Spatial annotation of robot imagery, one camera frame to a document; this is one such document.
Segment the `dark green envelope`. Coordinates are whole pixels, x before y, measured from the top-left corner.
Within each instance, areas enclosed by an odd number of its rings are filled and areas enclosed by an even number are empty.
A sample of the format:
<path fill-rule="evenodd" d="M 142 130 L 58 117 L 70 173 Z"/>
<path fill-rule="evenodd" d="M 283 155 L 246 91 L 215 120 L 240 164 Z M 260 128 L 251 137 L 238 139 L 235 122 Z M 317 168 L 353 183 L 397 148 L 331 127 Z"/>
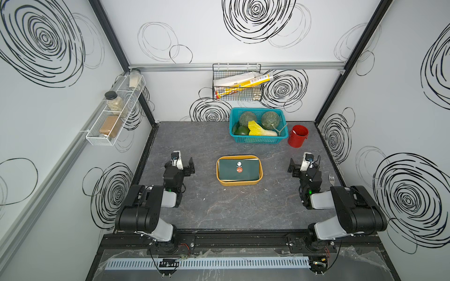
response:
<path fill-rule="evenodd" d="M 219 179 L 222 181 L 253 181 L 260 178 L 257 159 L 220 159 Z"/>

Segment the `yellow plastic storage box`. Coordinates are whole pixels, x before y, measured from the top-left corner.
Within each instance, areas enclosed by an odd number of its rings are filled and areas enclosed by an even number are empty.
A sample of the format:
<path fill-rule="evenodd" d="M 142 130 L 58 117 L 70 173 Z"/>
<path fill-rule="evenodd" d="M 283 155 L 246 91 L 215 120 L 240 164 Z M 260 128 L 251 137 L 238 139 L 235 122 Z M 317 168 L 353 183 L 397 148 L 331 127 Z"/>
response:
<path fill-rule="evenodd" d="M 220 159 L 257 159 L 259 161 L 260 178 L 253 181 L 222 181 L 219 179 L 219 160 Z M 261 160 L 254 155 L 237 155 L 237 156 L 223 156 L 216 162 L 216 177 L 222 186 L 252 186 L 258 184 L 264 176 Z"/>

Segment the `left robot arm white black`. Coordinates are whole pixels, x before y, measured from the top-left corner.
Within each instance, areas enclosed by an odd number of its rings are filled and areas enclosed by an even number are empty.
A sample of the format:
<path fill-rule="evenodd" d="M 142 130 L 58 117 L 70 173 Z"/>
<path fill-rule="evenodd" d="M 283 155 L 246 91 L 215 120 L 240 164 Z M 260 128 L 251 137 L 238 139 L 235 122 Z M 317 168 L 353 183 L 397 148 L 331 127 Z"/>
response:
<path fill-rule="evenodd" d="M 193 159 L 182 164 L 179 151 L 165 164 L 162 185 L 132 185 L 115 219 L 117 231 L 147 236 L 157 242 L 174 242 L 176 227 L 160 217 L 163 208 L 180 206 L 186 190 L 184 178 L 195 173 Z"/>

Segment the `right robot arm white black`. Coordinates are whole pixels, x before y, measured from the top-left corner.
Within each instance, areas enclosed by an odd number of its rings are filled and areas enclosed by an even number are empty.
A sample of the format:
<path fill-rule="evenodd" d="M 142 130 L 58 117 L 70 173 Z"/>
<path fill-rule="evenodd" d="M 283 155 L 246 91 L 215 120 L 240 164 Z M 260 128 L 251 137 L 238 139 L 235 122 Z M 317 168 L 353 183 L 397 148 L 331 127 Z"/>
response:
<path fill-rule="evenodd" d="M 322 192 L 319 160 L 310 153 L 302 163 L 290 159 L 288 173 L 299 179 L 299 196 L 309 210 L 331 210 L 336 215 L 308 226 L 313 241 L 332 241 L 355 234 L 372 235 L 385 231 L 388 220 L 363 186 L 330 186 Z"/>

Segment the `yellow white box in basket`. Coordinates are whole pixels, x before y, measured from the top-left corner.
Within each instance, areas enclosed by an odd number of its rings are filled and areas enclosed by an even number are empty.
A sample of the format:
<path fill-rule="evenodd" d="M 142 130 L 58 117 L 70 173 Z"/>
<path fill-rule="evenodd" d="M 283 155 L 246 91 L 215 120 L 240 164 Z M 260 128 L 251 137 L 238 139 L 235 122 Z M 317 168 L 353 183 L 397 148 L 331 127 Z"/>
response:
<path fill-rule="evenodd" d="M 214 97 L 222 99 L 229 96 L 243 96 L 245 99 L 251 98 L 256 101 L 261 97 L 260 86 L 272 80 L 273 75 L 254 71 L 215 79 L 213 81 Z"/>

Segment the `silver fork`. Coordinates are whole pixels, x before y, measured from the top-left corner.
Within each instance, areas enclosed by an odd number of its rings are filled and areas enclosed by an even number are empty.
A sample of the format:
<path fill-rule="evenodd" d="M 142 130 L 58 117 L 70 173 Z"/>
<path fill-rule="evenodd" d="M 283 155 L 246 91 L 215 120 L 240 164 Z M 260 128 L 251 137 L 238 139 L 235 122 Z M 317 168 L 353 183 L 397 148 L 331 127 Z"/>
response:
<path fill-rule="evenodd" d="M 335 180 L 335 176 L 333 174 L 329 175 L 329 182 L 330 182 L 331 186 L 335 186 L 336 180 Z"/>

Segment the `red cup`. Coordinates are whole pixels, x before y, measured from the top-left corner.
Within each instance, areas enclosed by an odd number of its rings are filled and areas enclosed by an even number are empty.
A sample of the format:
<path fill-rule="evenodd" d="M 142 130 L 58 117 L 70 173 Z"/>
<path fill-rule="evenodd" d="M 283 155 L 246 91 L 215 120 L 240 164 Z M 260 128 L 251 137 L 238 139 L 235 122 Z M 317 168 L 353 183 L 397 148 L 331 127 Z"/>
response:
<path fill-rule="evenodd" d="M 293 126 L 289 132 L 288 144 L 293 148 L 300 148 L 306 139 L 308 139 L 309 130 L 302 125 Z"/>

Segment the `right green melon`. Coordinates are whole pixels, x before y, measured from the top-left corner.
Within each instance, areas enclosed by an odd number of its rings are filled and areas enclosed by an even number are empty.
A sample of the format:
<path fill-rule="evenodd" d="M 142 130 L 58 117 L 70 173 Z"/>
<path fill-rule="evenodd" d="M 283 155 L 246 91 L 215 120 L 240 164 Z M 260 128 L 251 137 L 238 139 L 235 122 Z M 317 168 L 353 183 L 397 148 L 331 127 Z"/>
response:
<path fill-rule="evenodd" d="M 281 122 L 280 116 L 275 111 L 267 111 L 261 117 L 261 126 L 266 130 L 275 130 Z"/>

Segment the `yellow cabbage toy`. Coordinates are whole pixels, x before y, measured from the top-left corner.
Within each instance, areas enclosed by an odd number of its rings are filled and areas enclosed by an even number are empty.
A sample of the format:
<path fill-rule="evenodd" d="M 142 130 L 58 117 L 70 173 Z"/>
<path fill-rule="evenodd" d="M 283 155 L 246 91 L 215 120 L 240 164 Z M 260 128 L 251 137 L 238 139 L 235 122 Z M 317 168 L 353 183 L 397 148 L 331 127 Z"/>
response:
<path fill-rule="evenodd" d="M 250 132 L 249 136 L 259 136 L 259 137 L 277 137 L 278 133 L 271 130 L 266 130 L 262 126 L 260 126 L 256 121 L 248 122 L 248 129 Z"/>

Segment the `green pepper toy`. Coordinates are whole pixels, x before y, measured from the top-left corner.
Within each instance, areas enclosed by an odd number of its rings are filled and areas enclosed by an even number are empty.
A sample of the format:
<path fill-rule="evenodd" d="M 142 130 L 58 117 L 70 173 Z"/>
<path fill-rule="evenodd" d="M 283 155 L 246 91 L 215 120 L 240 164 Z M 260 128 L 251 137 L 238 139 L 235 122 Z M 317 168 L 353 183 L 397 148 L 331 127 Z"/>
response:
<path fill-rule="evenodd" d="M 246 126 L 239 126 L 235 131 L 234 131 L 234 135 L 238 135 L 238 136 L 246 136 L 249 135 L 250 130 L 246 127 Z"/>

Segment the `teal plastic basket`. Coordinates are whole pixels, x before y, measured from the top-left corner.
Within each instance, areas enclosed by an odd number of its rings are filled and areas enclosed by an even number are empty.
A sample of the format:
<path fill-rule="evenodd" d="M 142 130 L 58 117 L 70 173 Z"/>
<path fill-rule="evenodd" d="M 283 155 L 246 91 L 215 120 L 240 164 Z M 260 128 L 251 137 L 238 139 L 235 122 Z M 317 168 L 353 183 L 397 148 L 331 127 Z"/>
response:
<path fill-rule="evenodd" d="M 280 130 L 280 134 L 276 137 L 266 137 L 266 136 L 248 136 L 248 135 L 234 135 L 232 134 L 233 127 L 238 123 L 239 118 L 244 112 L 253 112 L 257 117 L 257 122 L 260 124 L 262 115 L 266 112 L 273 111 L 275 112 L 281 119 L 280 124 L 276 127 L 277 130 Z M 287 122 L 284 117 L 284 113 L 278 109 L 271 108 L 233 108 L 230 113 L 229 119 L 229 133 L 232 138 L 237 143 L 248 143 L 248 144 L 278 144 L 282 140 L 288 138 L 288 128 Z"/>

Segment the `left green melon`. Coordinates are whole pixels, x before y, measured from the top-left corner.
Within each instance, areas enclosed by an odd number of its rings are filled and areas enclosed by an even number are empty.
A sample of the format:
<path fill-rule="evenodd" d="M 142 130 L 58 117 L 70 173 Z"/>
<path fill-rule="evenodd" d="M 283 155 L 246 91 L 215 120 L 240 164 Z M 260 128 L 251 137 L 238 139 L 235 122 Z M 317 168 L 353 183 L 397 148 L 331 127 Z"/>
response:
<path fill-rule="evenodd" d="M 257 116 L 251 111 L 243 112 L 239 117 L 240 126 L 248 127 L 248 123 L 251 121 L 257 121 Z"/>

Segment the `jar with black lid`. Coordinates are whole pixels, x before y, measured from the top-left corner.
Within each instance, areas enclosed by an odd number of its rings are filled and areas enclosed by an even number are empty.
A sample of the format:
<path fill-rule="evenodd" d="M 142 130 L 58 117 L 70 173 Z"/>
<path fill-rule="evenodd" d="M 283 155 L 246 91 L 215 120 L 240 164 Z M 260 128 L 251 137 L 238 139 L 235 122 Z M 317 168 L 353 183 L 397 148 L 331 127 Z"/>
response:
<path fill-rule="evenodd" d="M 109 107 L 110 111 L 114 113 L 115 115 L 120 115 L 123 113 L 125 104 L 123 102 L 123 99 L 115 92 L 115 91 L 108 91 L 104 94 L 104 97 L 107 102 L 107 106 Z"/>

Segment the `clear jar far shelf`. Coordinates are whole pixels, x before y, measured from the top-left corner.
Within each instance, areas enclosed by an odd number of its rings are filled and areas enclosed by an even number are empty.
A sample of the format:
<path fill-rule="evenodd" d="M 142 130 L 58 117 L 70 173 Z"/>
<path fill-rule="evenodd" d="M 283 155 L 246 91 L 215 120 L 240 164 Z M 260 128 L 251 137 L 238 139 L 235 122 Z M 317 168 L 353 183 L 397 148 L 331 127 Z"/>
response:
<path fill-rule="evenodd" d="M 129 88 L 135 90 L 140 89 L 140 82 L 141 82 L 141 70 L 137 68 L 132 68 L 130 70 L 129 74 Z"/>

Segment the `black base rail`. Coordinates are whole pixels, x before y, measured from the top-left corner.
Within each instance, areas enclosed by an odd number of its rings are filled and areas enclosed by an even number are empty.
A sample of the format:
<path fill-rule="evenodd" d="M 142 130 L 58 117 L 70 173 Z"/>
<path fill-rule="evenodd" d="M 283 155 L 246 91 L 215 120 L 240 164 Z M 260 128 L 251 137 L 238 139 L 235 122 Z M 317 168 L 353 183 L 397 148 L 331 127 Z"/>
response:
<path fill-rule="evenodd" d="M 180 229 L 170 242 L 157 242 L 144 234 L 127 232 L 104 235 L 97 254 L 106 250 L 143 250 L 153 255 L 199 255 L 209 249 L 282 248 L 291 254 L 335 253 L 338 246 L 377 247 L 377 235 L 354 235 L 334 241 L 321 241 L 311 229 L 205 230 Z"/>

